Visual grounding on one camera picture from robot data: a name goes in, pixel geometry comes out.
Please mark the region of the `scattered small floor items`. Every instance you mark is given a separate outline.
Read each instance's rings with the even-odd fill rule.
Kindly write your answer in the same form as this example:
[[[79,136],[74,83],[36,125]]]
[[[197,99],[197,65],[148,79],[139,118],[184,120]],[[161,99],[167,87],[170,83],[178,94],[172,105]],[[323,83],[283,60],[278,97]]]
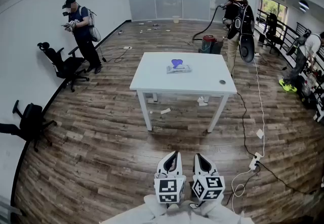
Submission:
[[[171,33],[172,31],[173,30],[169,27],[169,25],[153,21],[127,21],[116,30],[117,35],[122,36],[144,36],[151,34]]]

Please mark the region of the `black metal railing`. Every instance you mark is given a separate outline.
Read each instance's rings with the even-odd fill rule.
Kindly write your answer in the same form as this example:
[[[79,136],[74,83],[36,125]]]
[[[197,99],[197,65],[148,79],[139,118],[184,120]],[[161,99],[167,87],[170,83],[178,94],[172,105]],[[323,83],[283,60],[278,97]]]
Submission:
[[[257,11],[255,30],[259,34],[258,45],[260,46],[262,46],[263,43],[266,43],[265,41],[265,33],[267,31],[266,18],[268,15],[269,14],[261,11],[260,9]],[[301,36],[301,34],[305,33],[306,30],[307,29],[304,26],[302,26],[300,23],[297,24],[297,29],[294,30],[291,27],[284,24],[283,22],[277,20],[276,35],[283,40],[283,44],[282,46],[276,45],[276,47],[279,49],[280,55],[284,57],[284,59],[288,62],[290,66],[294,66],[295,64],[296,52],[294,52],[291,55],[286,55],[286,53],[289,50],[289,48],[292,46],[293,42],[299,36]]]

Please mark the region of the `white wet wipes packet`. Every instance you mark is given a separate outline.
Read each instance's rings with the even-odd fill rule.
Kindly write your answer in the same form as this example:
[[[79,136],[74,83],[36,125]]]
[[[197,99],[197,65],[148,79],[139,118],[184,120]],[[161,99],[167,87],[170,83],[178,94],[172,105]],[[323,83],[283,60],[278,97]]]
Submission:
[[[181,59],[172,59],[171,65],[167,66],[167,74],[173,74],[173,73],[188,73],[191,72],[191,68],[189,65],[183,64],[183,60]],[[175,66],[182,64],[184,65],[184,69],[174,69]]]

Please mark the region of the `person's torso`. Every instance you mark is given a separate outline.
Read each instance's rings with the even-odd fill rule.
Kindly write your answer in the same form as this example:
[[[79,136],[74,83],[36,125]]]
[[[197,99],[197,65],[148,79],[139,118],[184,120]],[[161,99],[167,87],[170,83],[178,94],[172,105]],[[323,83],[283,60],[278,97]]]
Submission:
[[[189,201],[183,202],[177,213],[176,224],[215,224],[212,220],[203,216],[200,208],[193,210],[189,208]],[[243,224],[255,224],[250,217],[242,217]],[[100,224],[152,224],[153,214],[145,204],[118,214]]]

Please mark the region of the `black office chair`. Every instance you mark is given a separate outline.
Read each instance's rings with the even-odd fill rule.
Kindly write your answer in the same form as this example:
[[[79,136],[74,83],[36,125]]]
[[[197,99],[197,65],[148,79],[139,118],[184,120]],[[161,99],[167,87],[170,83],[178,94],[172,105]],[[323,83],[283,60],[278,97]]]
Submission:
[[[278,53],[278,55],[280,55],[280,51],[276,47],[276,45],[282,46],[283,40],[276,35],[277,16],[274,13],[270,13],[267,16],[266,27],[267,27],[267,31],[265,33],[266,43],[263,43],[262,46],[270,47],[270,53],[272,50],[274,50],[275,52]]]
[[[0,133],[11,134],[14,136],[19,136],[27,142],[34,140],[34,151],[38,152],[37,144],[40,140],[41,135],[43,135],[48,142],[49,146],[52,146],[52,141],[45,136],[44,130],[51,124],[57,125],[54,120],[46,122],[43,117],[43,108],[39,105],[30,103],[26,106],[23,114],[18,109],[19,100],[16,101],[12,113],[17,113],[21,118],[19,127],[14,124],[2,124],[0,123]]]
[[[37,47],[51,61],[52,65],[55,68],[56,76],[58,78],[65,79],[65,81],[67,82],[64,85],[64,88],[70,85],[71,91],[75,92],[74,83],[77,79],[84,79],[86,81],[90,80],[90,78],[87,76],[81,76],[82,73],[87,72],[86,69],[78,70],[85,61],[83,57],[76,57],[75,52],[78,47],[75,47],[68,53],[69,57],[66,60],[63,60],[61,56],[61,52],[64,50],[64,48],[55,51],[50,47],[50,44],[48,42],[40,42],[37,44]]]

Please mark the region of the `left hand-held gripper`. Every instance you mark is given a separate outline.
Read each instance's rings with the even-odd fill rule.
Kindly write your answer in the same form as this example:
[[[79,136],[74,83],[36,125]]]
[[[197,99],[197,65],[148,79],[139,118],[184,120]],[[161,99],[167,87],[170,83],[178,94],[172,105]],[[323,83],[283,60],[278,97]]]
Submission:
[[[166,174],[173,170],[176,174]],[[174,204],[180,202],[186,183],[186,176],[182,173],[182,157],[179,151],[169,153],[157,164],[154,188],[159,203]]]

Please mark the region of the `person's left forearm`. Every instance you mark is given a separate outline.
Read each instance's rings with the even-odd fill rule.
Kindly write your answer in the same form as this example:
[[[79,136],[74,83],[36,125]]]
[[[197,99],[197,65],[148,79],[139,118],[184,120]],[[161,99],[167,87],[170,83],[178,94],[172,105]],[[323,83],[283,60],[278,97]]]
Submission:
[[[145,206],[153,214],[152,224],[176,224],[179,207],[177,204],[162,204],[156,195],[144,197]]]

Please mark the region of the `red green vacuum cleaner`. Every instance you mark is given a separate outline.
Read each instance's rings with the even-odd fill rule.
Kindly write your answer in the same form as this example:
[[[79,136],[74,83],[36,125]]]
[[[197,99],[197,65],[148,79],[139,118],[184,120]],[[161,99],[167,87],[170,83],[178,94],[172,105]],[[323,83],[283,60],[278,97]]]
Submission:
[[[194,44],[195,41],[201,40],[201,48],[198,49],[199,53],[203,54],[214,54],[214,55],[219,55],[221,54],[221,49],[223,47],[224,41],[223,40],[217,40],[213,35],[204,35],[203,38],[197,38],[198,35],[201,35],[205,33],[211,26],[211,24],[214,21],[216,12],[218,8],[221,8],[221,5],[218,5],[214,11],[213,17],[208,24],[208,26],[201,32],[196,33],[192,37],[192,43]]]

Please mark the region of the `black backpack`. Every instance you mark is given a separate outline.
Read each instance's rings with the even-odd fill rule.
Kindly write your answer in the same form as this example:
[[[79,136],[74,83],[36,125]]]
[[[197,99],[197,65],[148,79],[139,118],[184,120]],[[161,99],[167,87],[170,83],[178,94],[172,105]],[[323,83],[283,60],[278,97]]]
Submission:
[[[240,3],[234,5],[238,7],[238,14],[231,24],[228,36],[234,37],[238,33],[240,56],[244,62],[250,63],[255,55],[254,14],[250,5]]]

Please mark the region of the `cluttered equipment rack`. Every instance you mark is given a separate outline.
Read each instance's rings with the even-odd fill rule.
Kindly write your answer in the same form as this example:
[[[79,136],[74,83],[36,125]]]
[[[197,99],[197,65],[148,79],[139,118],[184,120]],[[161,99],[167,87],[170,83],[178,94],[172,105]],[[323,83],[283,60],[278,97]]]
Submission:
[[[315,111],[313,120],[324,121],[324,81],[318,82],[317,73],[309,68],[305,71],[306,78],[302,84],[301,101],[308,108]]]

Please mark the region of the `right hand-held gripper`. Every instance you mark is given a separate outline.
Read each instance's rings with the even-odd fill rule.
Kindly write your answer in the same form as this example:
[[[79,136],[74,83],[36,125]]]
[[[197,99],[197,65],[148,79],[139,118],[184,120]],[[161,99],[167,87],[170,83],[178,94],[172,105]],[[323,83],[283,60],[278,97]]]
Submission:
[[[215,163],[207,156],[195,154],[193,172],[191,194],[198,201],[217,200],[225,191],[224,176],[219,174]]]

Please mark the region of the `grey mesh backpack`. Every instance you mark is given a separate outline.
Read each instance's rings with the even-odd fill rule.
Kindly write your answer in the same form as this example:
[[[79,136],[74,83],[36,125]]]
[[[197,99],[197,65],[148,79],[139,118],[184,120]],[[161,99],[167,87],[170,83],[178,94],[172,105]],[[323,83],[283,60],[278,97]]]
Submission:
[[[91,11],[90,9],[86,8],[88,12],[88,18],[89,18],[89,33],[92,37],[92,41],[94,42],[100,42],[101,41],[101,35],[98,31],[98,29],[95,27],[95,17],[96,14]]]

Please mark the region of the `window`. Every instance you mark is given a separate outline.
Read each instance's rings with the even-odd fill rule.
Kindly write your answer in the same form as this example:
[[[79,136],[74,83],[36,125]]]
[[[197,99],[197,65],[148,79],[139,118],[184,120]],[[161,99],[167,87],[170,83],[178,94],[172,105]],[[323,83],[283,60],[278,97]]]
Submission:
[[[260,10],[267,14],[273,13],[279,21],[284,22],[288,8],[273,0],[260,0]]]

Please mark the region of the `person's right forearm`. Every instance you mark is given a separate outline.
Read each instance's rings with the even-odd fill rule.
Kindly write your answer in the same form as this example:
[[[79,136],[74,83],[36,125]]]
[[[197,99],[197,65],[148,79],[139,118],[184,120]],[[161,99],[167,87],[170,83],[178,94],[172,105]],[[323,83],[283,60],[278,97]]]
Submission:
[[[200,206],[201,214],[215,224],[243,224],[240,215],[221,204],[223,198],[224,195],[221,194],[216,200],[204,201]]]

